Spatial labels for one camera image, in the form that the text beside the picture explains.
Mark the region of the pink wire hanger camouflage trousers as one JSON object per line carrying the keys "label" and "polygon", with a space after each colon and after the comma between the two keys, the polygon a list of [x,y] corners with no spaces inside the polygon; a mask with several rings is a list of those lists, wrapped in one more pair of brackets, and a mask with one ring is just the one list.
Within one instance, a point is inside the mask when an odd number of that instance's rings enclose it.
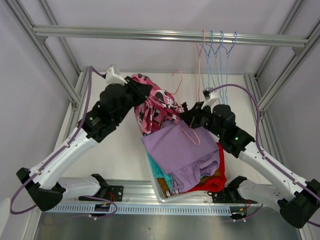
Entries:
{"label": "pink wire hanger camouflage trousers", "polygon": [[177,124],[177,127],[179,127],[196,146],[199,146],[200,139],[196,131],[191,129],[196,138],[196,141],[194,141],[189,136],[187,131],[182,127],[183,122],[180,122],[181,119],[178,117],[179,113],[186,112],[188,109],[187,103],[184,102],[181,104],[178,98],[178,91],[183,81],[183,73],[179,69],[176,69],[172,75],[174,75],[175,72],[180,73],[180,82],[175,92],[169,92],[159,87],[153,81],[149,81],[149,83],[152,85],[152,91],[150,94],[150,99],[147,102],[148,105],[145,107],[145,113],[149,114],[149,116],[145,118],[145,120],[148,120],[148,123],[150,124],[149,133],[158,131],[161,128],[164,120],[174,120],[174,122]]}

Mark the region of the blue wire hanger brown trousers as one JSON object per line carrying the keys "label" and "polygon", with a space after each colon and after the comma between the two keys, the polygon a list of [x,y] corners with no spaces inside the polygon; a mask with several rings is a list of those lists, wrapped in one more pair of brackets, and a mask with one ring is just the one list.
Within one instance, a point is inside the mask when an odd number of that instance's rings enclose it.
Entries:
{"label": "blue wire hanger brown trousers", "polygon": [[216,63],[216,72],[217,72],[217,77],[218,77],[218,84],[219,86],[223,85],[223,74],[222,74],[222,53],[221,49],[224,45],[224,32],[220,32],[221,39],[219,41],[219,46],[216,49],[215,52],[215,63]]}

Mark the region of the red trousers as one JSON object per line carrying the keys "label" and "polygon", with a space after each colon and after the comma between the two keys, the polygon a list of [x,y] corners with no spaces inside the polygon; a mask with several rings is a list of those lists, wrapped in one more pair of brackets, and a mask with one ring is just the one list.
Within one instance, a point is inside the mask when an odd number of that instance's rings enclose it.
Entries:
{"label": "red trousers", "polygon": [[219,158],[220,164],[218,169],[214,172],[212,176],[204,176],[201,178],[200,182],[187,192],[195,191],[207,191],[207,192],[219,192],[224,189],[227,182],[225,175],[225,155],[224,150],[219,142],[217,142],[219,148]]}

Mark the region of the pink wire hanger lilac trousers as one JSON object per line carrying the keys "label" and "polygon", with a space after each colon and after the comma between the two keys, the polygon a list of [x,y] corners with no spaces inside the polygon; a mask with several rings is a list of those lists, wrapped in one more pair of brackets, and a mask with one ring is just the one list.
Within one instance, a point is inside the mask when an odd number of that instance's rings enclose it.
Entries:
{"label": "pink wire hanger lilac trousers", "polygon": [[201,87],[201,60],[202,60],[202,52],[205,44],[206,32],[202,30],[202,40],[195,47],[197,57],[196,57],[196,101],[200,101],[200,87]]}

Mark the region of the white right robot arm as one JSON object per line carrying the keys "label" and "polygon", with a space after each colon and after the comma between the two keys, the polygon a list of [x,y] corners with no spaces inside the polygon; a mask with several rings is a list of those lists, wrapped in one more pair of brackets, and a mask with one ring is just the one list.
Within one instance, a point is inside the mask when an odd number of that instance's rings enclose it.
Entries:
{"label": "white right robot arm", "polygon": [[301,229],[310,223],[320,208],[320,183],[295,174],[262,149],[257,139],[236,125],[229,105],[213,108],[197,102],[179,117],[193,129],[203,127],[219,139],[229,154],[258,171],[269,184],[258,184],[247,178],[227,191],[233,202],[253,200],[280,213],[291,226]]}

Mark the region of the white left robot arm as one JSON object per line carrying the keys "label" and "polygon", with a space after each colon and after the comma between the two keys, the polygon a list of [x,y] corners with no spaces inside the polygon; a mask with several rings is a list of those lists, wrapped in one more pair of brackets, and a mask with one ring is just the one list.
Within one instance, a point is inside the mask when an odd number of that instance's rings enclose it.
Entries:
{"label": "white left robot arm", "polygon": [[63,177],[63,174],[114,132],[132,108],[147,100],[152,88],[128,76],[122,83],[108,83],[99,100],[58,150],[31,169],[22,167],[17,171],[18,179],[41,211],[49,211],[63,200],[101,201],[108,196],[110,187],[98,173],[85,178]]}

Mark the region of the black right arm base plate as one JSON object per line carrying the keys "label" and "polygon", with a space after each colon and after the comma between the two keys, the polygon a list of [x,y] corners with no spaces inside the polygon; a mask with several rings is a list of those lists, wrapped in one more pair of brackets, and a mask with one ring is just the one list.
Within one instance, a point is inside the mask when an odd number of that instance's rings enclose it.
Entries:
{"label": "black right arm base plate", "polygon": [[212,198],[215,204],[256,204],[256,201],[244,199],[238,191],[233,188],[225,187],[219,192],[208,191],[207,195]]}

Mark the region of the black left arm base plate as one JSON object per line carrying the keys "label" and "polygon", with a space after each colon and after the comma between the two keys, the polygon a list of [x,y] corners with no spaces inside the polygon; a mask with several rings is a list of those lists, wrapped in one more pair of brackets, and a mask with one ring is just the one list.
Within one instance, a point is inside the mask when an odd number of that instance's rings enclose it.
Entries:
{"label": "black left arm base plate", "polygon": [[[108,187],[101,187],[98,192],[93,195],[95,198],[105,199],[112,202],[121,202],[123,199],[124,187],[122,185],[109,185]],[[80,196],[80,201],[98,201],[87,196]]]}

